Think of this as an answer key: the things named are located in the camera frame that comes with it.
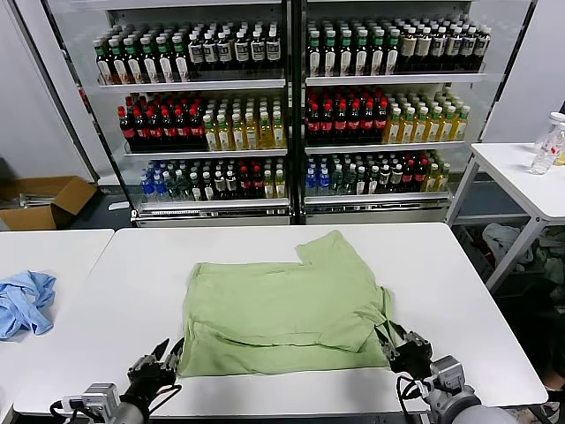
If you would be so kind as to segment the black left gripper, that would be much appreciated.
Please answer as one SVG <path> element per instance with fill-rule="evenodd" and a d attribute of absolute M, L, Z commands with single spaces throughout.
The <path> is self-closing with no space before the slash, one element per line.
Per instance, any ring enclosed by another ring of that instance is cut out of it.
<path fill-rule="evenodd" d="M 163 363 L 160 362 L 170 340 L 166 338 L 150 354 L 138 359 L 129 367 L 127 376 L 130 382 L 125 395 L 152 401 L 159 390 L 172 386 L 176 381 L 176 372 L 182 356 L 183 340 L 180 339 L 170 350 Z"/>

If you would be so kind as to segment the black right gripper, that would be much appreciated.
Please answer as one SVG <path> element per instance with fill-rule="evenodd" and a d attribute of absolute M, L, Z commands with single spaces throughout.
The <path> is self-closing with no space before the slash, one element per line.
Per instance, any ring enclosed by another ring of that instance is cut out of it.
<path fill-rule="evenodd" d="M 406 373 L 412 379 L 432 375 L 432 345 L 420 335 L 406 330 L 401 324 L 386 321 L 387 331 L 374 327 L 381 350 L 394 373 Z"/>

